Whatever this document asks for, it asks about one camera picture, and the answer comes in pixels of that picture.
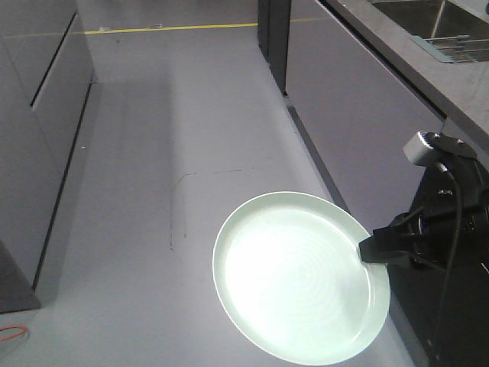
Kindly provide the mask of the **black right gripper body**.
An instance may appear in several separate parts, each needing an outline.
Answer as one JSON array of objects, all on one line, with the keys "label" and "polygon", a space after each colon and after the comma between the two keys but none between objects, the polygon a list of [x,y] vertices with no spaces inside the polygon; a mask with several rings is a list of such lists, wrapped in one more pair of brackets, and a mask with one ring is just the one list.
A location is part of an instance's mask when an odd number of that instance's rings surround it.
[{"label": "black right gripper body", "polygon": [[488,263],[488,171],[472,158],[455,158],[443,172],[428,167],[407,213],[390,223],[408,253],[400,266],[419,271],[445,270],[453,239],[452,265]]}]

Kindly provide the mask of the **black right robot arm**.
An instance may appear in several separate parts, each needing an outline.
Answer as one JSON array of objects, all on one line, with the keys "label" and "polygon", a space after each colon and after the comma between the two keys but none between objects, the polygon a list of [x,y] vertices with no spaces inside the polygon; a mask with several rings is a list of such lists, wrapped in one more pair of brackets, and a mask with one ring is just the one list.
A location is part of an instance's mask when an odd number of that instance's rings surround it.
[{"label": "black right robot arm", "polygon": [[408,212],[359,244],[390,285],[430,366],[488,364],[488,172],[446,155]]}]

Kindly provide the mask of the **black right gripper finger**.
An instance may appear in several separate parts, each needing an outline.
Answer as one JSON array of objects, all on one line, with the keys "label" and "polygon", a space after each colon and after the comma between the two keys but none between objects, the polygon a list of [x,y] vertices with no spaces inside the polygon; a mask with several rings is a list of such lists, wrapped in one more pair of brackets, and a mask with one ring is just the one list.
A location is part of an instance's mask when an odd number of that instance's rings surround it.
[{"label": "black right gripper finger", "polygon": [[411,233],[388,226],[375,229],[373,235],[359,242],[360,258],[369,264],[396,265],[408,268],[415,256]]}]

